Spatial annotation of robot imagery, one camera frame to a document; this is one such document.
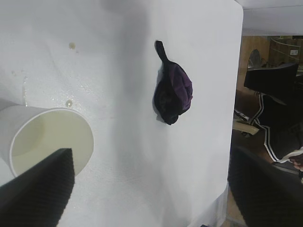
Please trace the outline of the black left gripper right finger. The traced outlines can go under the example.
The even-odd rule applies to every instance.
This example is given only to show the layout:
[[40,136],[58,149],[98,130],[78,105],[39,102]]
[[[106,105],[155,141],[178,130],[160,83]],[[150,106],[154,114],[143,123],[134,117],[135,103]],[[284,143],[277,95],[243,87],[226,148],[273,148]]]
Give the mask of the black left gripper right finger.
[[303,185],[252,152],[230,152],[228,183],[249,227],[301,227]]

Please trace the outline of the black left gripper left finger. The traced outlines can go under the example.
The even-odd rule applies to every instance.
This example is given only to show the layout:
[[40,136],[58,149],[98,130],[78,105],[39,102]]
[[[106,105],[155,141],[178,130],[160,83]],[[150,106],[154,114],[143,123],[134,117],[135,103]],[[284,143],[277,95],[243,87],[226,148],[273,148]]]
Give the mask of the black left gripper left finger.
[[61,148],[0,188],[2,227],[55,227],[75,183],[72,149]]

